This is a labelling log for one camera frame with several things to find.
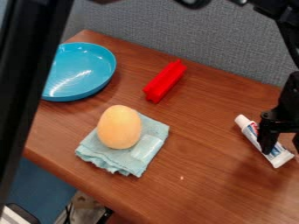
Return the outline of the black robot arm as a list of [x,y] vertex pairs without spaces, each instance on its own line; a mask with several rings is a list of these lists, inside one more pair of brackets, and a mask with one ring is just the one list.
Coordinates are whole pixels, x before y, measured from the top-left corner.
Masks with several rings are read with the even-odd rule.
[[[299,67],[299,0],[230,0],[275,20]],[[0,214],[74,0],[7,0],[0,26]]]

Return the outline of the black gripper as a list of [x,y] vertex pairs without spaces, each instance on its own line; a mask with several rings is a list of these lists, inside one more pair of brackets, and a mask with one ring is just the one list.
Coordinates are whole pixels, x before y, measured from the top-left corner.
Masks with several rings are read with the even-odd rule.
[[[299,71],[290,74],[278,105],[261,115],[258,142],[262,152],[269,155],[274,149],[279,133],[299,132]],[[294,135],[294,147],[299,153],[299,133]]]

